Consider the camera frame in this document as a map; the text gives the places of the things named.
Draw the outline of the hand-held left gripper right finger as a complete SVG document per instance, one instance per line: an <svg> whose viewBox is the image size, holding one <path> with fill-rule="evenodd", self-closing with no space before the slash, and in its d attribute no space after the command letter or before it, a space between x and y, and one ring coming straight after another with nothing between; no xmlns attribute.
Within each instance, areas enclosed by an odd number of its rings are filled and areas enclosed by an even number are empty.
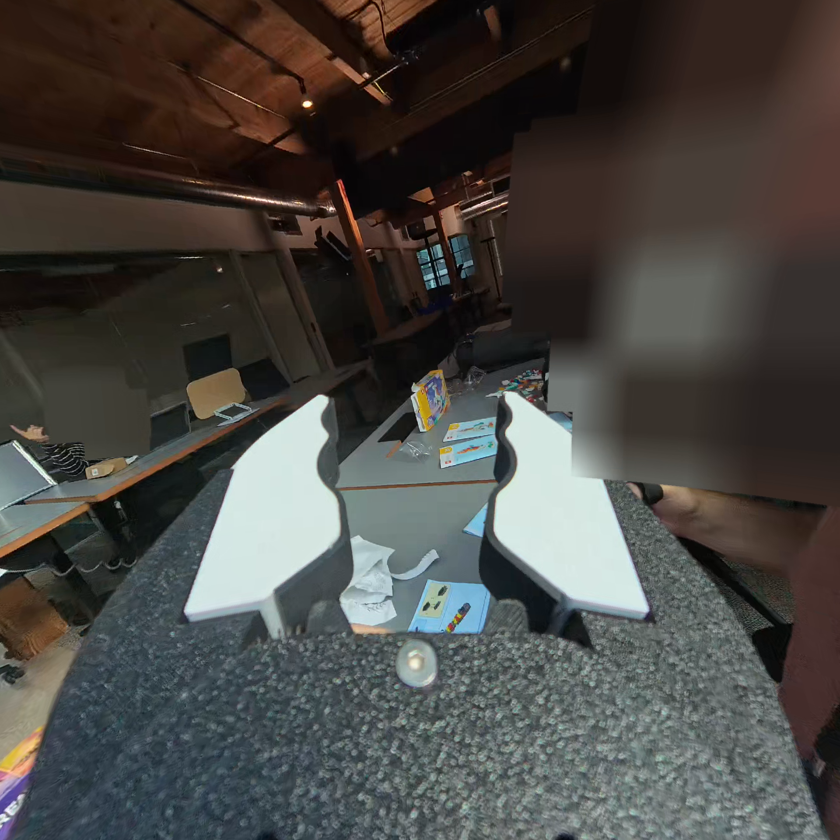
<svg viewBox="0 0 840 840"><path fill-rule="evenodd" d="M514 392L499 399L479 577L534 634L561 634L575 613L651 614L605 483L574 476L571 449L548 414Z"/></svg>

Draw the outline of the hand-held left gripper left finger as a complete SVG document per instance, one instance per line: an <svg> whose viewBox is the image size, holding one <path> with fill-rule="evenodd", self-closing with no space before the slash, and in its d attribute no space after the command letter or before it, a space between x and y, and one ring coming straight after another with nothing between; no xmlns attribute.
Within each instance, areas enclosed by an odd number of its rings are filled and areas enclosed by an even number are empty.
<svg viewBox="0 0 840 840"><path fill-rule="evenodd" d="M316 395L238 459L184 605L189 623L256 614L268 635L305 632L337 603L354 562L338 489L335 404Z"/></svg>

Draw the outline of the person's right forearm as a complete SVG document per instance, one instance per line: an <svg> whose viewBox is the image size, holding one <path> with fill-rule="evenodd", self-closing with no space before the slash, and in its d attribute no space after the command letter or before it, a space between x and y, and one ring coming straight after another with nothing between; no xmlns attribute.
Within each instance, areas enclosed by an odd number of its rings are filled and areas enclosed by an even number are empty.
<svg viewBox="0 0 840 840"><path fill-rule="evenodd" d="M715 519L710 543L728 560L788 578L825 513L824 507L722 497L709 507Z"/></svg>

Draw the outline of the wood-edged office desk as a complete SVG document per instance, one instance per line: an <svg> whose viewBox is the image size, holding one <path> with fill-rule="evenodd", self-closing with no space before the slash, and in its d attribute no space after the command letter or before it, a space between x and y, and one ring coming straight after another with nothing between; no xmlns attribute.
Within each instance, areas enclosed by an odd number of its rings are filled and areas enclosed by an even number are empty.
<svg viewBox="0 0 840 840"><path fill-rule="evenodd" d="M23 504L3 509L1 513L2 562L39 540L47 541L49 545L40 551L38 561L31 568L13 569L10 565L2 565L2 577L47 568L53 575L65 579L69 587L79 596L95 598L95 593L88 582L53 536L53 532L59 527L89 513L89 510L90 506L85 502Z"/></svg>
<svg viewBox="0 0 840 840"><path fill-rule="evenodd" d="M252 405L253 411L224 424L208 422L164 444L108 476L63 482L27 499L30 508L55 512L59 505L86 505L115 544L122 562L132 565L205 486L197 461L213 448L230 448L243 435L266 431L262 417L291 405L291 390Z"/></svg>

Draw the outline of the grey desk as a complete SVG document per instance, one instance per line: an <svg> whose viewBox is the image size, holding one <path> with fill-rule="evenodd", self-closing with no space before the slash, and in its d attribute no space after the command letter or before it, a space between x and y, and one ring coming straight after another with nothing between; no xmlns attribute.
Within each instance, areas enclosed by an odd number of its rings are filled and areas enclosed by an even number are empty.
<svg viewBox="0 0 840 840"><path fill-rule="evenodd" d="M496 453L463 465L442 468L439 449L447 446L445 434L450 424L466 423L497 413L497 392L503 381L512 380L526 370L543 369L543 358L525 360L486 374L474 388L450 396L449 408L428 432L414 429L407 443L419 443L428 457L400 452L400 442L387 442L385 433L411 408L409 400L400 405L374 432L353 451L339 467L338 488L364 490L421 485L467 484L489 482L494 477Z"/></svg>
<svg viewBox="0 0 840 840"><path fill-rule="evenodd" d="M395 616L379 626L355 623L362 634L403 633L409 627L428 579L480 583L480 539L464 527L488 502L493 483L342 490L351 536L394 549L392 571L416 567L429 550L438 558L416 578L395 581Z"/></svg>

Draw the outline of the person's right hand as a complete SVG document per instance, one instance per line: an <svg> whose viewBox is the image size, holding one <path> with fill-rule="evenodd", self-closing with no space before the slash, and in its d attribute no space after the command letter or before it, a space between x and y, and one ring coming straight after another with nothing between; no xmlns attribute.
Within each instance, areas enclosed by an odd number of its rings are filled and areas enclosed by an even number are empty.
<svg viewBox="0 0 840 840"><path fill-rule="evenodd" d="M658 486L652 506L656 518L673 535L711 546L726 520L727 496L710 490Z"/></svg>

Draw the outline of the printed white paper bag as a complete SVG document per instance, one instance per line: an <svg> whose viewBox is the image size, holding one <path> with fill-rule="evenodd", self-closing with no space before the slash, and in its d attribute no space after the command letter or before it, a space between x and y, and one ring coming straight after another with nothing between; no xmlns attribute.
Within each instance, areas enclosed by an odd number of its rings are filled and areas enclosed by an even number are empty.
<svg viewBox="0 0 840 840"><path fill-rule="evenodd" d="M339 603L350 624L378 627L396 618L392 596L390 573L373 569L353 580Z"/></svg>

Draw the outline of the tan board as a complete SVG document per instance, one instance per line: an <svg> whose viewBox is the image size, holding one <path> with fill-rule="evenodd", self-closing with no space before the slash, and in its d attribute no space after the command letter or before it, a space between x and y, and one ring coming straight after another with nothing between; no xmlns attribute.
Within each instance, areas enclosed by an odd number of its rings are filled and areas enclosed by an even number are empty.
<svg viewBox="0 0 840 840"><path fill-rule="evenodd" d="M241 374L234 367L188 382L185 392L192 413L201 421L217 417L217 412L229 406L244 405L247 400Z"/></svg>

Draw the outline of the open blue instruction booklet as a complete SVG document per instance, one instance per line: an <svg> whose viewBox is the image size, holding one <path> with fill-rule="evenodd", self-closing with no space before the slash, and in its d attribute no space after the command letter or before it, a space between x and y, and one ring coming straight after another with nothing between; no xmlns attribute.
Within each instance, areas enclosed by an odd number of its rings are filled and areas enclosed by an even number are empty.
<svg viewBox="0 0 840 840"><path fill-rule="evenodd" d="M483 584L429 580L408 633L479 634L490 607L490 593Z"/></svg>

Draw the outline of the pile of colourful toy bricks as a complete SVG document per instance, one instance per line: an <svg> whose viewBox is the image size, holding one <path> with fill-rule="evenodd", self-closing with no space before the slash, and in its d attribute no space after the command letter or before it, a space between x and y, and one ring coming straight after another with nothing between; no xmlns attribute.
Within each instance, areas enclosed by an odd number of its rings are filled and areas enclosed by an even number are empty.
<svg viewBox="0 0 840 840"><path fill-rule="evenodd" d="M486 396L499 398L503 393L514 392L529 402L535 402L543 399L543 391L543 370L539 368L531 368L519 374L515 374L510 378L503 379L499 383L499 386Z"/></svg>

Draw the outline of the yellow white toy brick box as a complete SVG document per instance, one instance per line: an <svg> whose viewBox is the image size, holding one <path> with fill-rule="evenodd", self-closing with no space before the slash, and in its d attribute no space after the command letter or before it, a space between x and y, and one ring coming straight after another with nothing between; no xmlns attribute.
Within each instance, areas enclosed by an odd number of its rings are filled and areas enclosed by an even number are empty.
<svg viewBox="0 0 840 840"><path fill-rule="evenodd" d="M430 431L449 408L449 394L443 370L428 372L412 384L411 404L420 432Z"/></svg>

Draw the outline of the brown cardboard box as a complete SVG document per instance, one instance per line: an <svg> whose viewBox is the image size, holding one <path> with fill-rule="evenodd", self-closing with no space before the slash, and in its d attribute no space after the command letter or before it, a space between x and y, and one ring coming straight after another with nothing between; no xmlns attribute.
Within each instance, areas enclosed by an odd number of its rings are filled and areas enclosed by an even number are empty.
<svg viewBox="0 0 840 840"><path fill-rule="evenodd" d="M25 577L1 588L1 642L7 658L26 662L47 650L70 630L46 595Z"/></svg>

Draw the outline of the wooden pillar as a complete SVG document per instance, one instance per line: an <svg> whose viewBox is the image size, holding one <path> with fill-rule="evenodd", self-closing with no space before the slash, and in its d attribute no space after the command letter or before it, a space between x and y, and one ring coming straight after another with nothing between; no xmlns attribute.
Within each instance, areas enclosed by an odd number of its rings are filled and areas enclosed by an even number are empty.
<svg viewBox="0 0 840 840"><path fill-rule="evenodd" d="M371 262L366 255L361 231L354 218L343 182L340 179L334 181L330 185L329 192L346 245L350 251L353 267L362 289L366 307L373 322L374 334L380 336L388 332L391 324L382 304Z"/></svg>

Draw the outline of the black wall panel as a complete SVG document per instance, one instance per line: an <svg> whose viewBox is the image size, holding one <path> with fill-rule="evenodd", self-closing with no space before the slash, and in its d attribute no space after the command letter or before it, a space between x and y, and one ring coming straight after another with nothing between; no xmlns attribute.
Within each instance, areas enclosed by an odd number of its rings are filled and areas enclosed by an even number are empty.
<svg viewBox="0 0 840 840"><path fill-rule="evenodd" d="M227 333L184 344L182 356L187 382L234 367L232 344Z"/></svg>

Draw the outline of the silver ventilation duct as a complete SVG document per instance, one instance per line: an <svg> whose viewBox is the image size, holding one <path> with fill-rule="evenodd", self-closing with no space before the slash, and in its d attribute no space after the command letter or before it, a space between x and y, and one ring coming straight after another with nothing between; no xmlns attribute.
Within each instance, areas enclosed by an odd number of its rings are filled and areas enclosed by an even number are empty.
<svg viewBox="0 0 840 840"><path fill-rule="evenodd" d="M311 218L337 216L337 210L329 199L207 180L194 175L146 171L126 164L94 161L9 144L2 144L1 147L1 177L3 182L258 209L275 214Z"/></svg>

